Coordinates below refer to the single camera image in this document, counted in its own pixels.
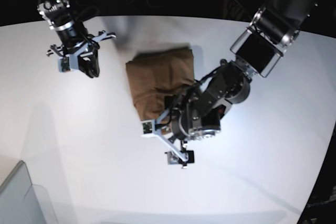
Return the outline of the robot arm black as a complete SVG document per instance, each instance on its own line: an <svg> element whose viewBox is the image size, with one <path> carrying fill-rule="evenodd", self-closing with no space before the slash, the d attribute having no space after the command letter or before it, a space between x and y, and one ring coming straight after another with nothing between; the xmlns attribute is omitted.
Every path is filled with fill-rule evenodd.
<svg viewBox="0 0 336 224"><path fill-rule="evenodd" d="M57 56L57 66L61 73L81 71L89 78L100 74L98 51L99 43L115 39L115 33L104 30L93 35L84 22L99 14L99 7L79 0L38 0L37 12L54 31L60 45L50 45L46 56Z"/></svg>
<svg viewBox="0 0 336 224"><path fill-rule="evenodd" d="M195 161L189 141L214 137L232 105L244 102L254 76L267 77L297 39L318 0L267 0L233 43L235 59L185 86L165 102L157 119L142 121L143 136L160 139L169 165L187 168Z"/></svg>

